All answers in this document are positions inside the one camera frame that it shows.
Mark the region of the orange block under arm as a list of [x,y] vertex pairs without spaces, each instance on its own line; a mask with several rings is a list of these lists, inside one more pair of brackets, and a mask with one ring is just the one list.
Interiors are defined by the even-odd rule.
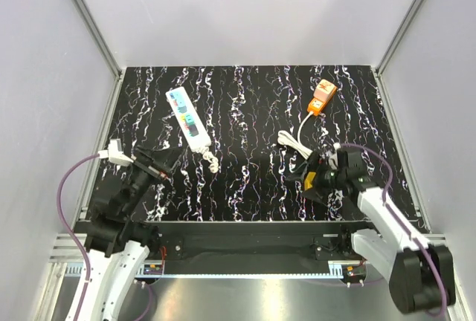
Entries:
[[313,181],[315,179],[316,173],[315,172],[308,172],[306,177],[303,180],[304,190],[308,190],[313,188]]

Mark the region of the light blue charger plug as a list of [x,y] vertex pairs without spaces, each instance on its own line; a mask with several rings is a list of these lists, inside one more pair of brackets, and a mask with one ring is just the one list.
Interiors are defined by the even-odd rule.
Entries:
[[176,100],[176,106],[179,113],[184,114],[187,112],[187,105],[182,99]]

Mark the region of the teal usb charger plug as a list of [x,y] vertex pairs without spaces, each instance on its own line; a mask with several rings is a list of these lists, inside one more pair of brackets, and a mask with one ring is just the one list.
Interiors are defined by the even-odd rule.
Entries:
[[188,133],[191,137],[195,137],[195,136],[199,135],[198,126],[194,122],[192,122],[192,123],[186,122],[185,125],[186,125],[187,131],[188,131]]

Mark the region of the orange white socket cube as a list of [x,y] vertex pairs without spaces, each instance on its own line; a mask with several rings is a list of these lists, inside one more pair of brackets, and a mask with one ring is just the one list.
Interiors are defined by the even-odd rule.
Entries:
[[314,90],[313,98],[307,107],[307,111],[314,116],[318,116],[336,91],[336,85],[328,80],[321,80]]

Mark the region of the white multi-socket power strip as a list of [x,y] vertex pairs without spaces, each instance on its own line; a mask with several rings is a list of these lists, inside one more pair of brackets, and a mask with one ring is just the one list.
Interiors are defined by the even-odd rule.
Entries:
[[185,89],[174,88],[165,95],[191,151],[209,147],[211,139]]

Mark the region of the aluminium frame rail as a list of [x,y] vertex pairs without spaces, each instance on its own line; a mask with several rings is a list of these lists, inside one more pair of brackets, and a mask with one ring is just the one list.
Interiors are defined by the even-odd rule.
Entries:
[[97,26],[96,21],[91,14],[89,6],[86,3],[86,0],[72,0],[73,5],[77,9],[83,23],[86,26],[90,36],[92,37],[97,49],[99,50],[101,56],[103,57],[106,65],[111,71],[113,77],[118,80],[122,73],[122,68],[117,63],[116,59],[113,57],[109,46],[106,43],[106,40],[103,37],[103,34],[100,32],[99,27]]

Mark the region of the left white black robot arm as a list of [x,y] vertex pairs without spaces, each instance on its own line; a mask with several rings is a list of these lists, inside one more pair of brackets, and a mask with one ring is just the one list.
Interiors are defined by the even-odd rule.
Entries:
[[126,179],[109,200],[94,203],[84,242],[72,229],[67,230],[83,257],[67,320],[118,318],[139,266],[161,248],[158,228],[133,221],[132,214],[153,184],[174,173],[183,153],[178,147],[157,150],[139,146],[128,157],[120,140],[113,139],[107,149],[91,156],[126,167]]

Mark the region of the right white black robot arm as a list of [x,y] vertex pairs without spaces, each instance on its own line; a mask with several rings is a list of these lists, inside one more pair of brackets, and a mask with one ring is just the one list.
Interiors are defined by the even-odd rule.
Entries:
[[455,304],[451,251],[421,234],[391,200],[390,184],[380,184],[368,174],[361,156],[365,147],[337,143],[325,155],[302,146],[296,150],[304,162],[289,180],[303,183],[304,198],[319,202],[333,190],[340,191],[373,225],[338,240],[344,258],[359,255],[369,261],[387,282],[402,314],[425,311],[439,316]]

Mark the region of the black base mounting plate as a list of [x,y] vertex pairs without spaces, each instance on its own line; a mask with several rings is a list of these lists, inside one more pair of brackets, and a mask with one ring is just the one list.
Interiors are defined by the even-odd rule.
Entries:
[[330,261],[358,260],[350,235],[370,228],[367,221],[129,222],[116,233],[105,224],[81,222],[87,246],[107,253],[136,240],[158,259],[165,247],[165,272],[200,275],[323,273]]

